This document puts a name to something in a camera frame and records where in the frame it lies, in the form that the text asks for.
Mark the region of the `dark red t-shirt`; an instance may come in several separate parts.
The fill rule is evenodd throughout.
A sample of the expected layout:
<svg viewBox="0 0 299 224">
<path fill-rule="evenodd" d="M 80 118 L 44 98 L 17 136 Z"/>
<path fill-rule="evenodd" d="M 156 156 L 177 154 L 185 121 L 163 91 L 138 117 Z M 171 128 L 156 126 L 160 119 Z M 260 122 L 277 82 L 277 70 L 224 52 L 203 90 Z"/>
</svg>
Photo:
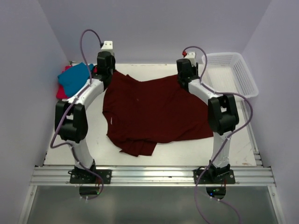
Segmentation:
<svg viewBox="0 0 299 224">
<path fill-rule="evenodd" d="M 116 71 L 103 101 L 108 138 L 136 157 L 151 156 L 158 143 L 212 137 L 207 113 L 176 75 L 142 82 Z"/>
</svg>

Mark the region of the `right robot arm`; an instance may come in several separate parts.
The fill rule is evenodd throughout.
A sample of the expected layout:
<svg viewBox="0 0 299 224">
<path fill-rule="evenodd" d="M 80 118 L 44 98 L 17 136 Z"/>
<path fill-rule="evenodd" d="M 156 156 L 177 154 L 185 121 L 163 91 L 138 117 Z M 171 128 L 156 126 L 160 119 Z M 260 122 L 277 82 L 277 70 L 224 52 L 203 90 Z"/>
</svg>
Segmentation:
<svg viewBox="0 0 299 224">
<path fill-rule="evenodd" d="M 207 120 L 214 143 L 210 167 L 206 172 L 211 182 L 219 183 L 230 171 L 229 135 L 239 123 L 235 97 L 228 93 L 214 93 L 212 89 L 206 88 L 199 79 L 198 65 L 193 65 L 190 59 L 178 59 L 176 65 L 180 86 L 207 105 Z"/>
</svg>

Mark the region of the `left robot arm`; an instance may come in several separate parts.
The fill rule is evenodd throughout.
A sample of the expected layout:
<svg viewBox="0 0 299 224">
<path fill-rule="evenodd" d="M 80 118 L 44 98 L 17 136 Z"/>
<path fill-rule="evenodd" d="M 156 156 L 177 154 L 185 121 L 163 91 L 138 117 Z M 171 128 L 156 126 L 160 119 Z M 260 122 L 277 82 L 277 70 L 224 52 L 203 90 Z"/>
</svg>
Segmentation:
<svg viewBox="0 0 299 224">
<path fill-rule="evenodd" d="M 95 161 L 85 139 L 88 132 L 86 110 L 109 86 L 114 70 L 114 52 L 101 50 L 97 56 L 96 76 L 70 99 L 58 101 L 55 108 L 55 132 L 50 147 L 69 146 L 75 160 L 74 170 L 81 172 L 80 177 L 86 183 L 97 178 Z"/>
</svg>

